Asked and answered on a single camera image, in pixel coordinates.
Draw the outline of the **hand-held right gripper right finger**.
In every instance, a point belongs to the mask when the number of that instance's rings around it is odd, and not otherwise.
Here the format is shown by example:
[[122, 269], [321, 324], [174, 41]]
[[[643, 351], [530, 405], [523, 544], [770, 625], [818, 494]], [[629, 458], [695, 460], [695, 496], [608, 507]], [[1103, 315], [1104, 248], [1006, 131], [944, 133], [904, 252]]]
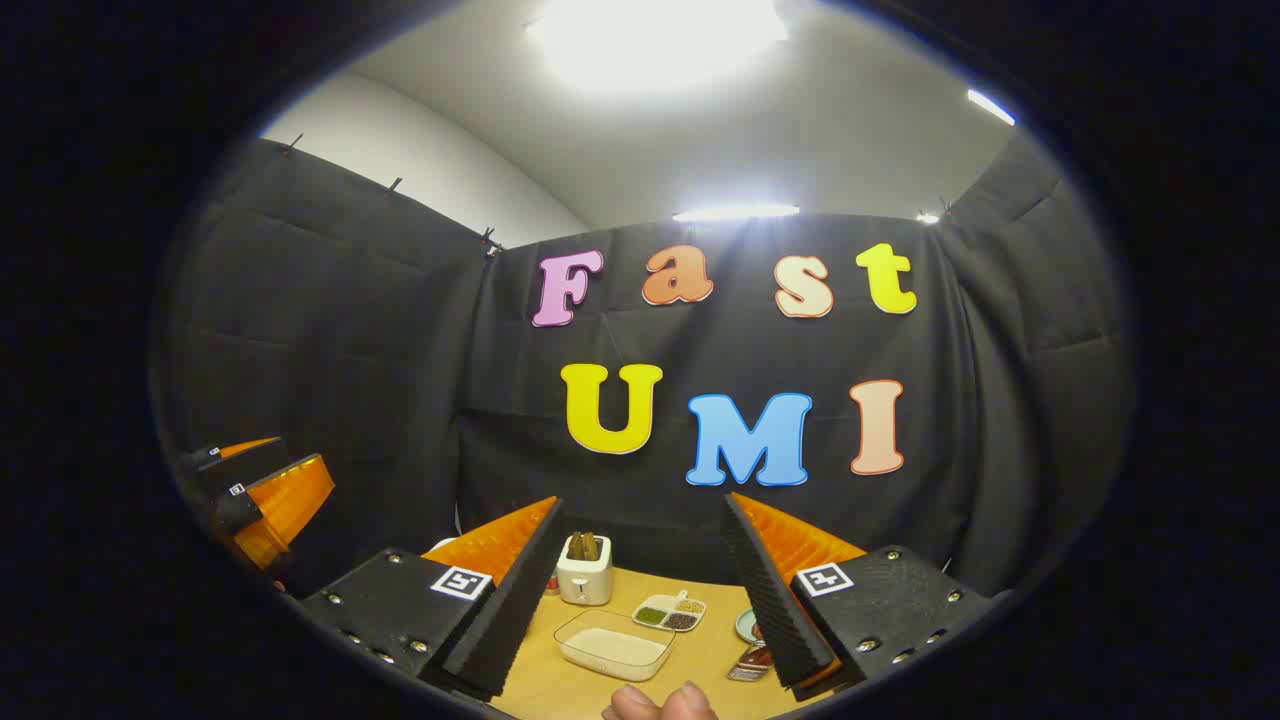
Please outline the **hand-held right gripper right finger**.
[[722, 537], [796, 700], [901, 676], [1001, 609], [901, 544], [861, 550], [744, 495], [724, 496]]

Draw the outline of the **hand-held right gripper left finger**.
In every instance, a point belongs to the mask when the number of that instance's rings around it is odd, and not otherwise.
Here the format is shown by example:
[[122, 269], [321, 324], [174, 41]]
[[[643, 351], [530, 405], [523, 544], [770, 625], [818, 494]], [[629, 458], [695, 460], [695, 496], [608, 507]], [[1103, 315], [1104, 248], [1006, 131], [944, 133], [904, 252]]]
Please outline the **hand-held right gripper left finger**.
[[506, 679], [567, 537], [547, 497], [426, 553], [388, 547], [301, 605], [355, 651], [488, 701]]

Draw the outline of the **clear container of rice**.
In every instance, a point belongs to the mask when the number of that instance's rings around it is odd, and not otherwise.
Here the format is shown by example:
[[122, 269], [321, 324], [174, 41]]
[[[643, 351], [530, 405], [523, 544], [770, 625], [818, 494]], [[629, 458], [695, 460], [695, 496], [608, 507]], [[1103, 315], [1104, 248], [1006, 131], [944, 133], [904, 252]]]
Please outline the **clear container of rice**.
[[586, 609], [557, 628], [562, 657], [580, 667], [623, 682], [649, 682], [663, 669], [676, 633], [603, 609]]

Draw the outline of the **white toaster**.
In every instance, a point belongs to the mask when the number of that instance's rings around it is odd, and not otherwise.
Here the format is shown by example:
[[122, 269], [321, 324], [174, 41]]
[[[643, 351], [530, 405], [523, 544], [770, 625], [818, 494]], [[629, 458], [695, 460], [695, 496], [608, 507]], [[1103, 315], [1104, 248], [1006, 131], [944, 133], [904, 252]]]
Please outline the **white toaster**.
[[571, 559], [573, 537], [564, 539], [556, 564], [559, 596], [566, 603], [602, 606], [609, 602], [613, 577], [613, 543], [607, 536], [594, 536], [599, 557]]

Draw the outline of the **white divided grain dish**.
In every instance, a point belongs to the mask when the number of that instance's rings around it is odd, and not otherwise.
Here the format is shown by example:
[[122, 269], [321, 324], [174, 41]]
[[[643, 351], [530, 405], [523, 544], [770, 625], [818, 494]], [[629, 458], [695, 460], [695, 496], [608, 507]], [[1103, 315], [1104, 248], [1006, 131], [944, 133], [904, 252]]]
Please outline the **white divided grain dish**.
[[707, 610], [707, 602], [689, 598], [689, 593], [681, 591], [677, 594], [648, 596], [632, 611], [631, 619], [643, 626], [687, 633], [698, 628]]

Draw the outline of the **black backdrop cloth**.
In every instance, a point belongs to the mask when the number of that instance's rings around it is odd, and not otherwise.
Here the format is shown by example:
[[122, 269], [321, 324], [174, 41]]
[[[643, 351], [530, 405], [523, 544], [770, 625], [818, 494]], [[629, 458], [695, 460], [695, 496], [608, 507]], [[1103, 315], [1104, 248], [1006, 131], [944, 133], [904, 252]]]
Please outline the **black backdrop cloth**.
[[292, 544], [301, 591], [547, 496], [622, 568], [733, 584], [737, 491], [993, 594], [1091, 524], [1137, 410], [1116, 254], [1019, 136], [937, 225], [660, 222], [493, 258], [259, 140], [210, 184], [175, 281], [175, 441], [279, 437], [335, 479]]

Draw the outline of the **long ceiling light strip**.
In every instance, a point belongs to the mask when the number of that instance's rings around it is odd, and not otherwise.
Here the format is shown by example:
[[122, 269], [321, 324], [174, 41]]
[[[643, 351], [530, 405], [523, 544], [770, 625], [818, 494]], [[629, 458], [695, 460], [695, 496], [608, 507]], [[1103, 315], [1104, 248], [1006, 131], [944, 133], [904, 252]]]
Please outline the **long ceiling light strip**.
[[672, 215], [672, 220], [678, 223], [736, 222], [755, 218], [792, 217], [799, 214], [799, 211], [800, 208], [794, 204], [746, 202], [677, 211]]

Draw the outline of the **small ceiling light strip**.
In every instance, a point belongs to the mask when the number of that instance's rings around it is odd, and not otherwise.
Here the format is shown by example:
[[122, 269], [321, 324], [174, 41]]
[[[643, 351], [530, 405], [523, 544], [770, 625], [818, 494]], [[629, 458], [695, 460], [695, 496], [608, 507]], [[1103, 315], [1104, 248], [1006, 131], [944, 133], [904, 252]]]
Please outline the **small ceiling light strip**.
[[980, 91], [978, 91], [975, 88], [969, 88], [966, 91], [966, 100], [969, 102], [974, 104], [975, 106], [983, 109], [984, 111], [987, 111], [992, 117], [1000, 119], [1006, 126], [1009, 126], [1009, 127], [1016, 127], [1018, 126], [1016, 118], [1010, 111], [1007, 111], [1006, 109], [1001, 108], [995, 100], [992, 100], [991, 97], [988, 97], [983, 92], [980, 92]]

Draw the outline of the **large ceiling light panel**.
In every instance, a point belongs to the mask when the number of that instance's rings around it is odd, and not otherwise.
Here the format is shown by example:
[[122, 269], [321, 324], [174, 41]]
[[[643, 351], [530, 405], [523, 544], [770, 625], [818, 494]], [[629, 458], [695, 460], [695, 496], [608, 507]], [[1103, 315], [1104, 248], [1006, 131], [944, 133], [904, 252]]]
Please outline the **large ceiling light panel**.
[[525, 32], [562, 81], [618, 92], [716, 78], [788, 37], [773, 0], [553, 0]]

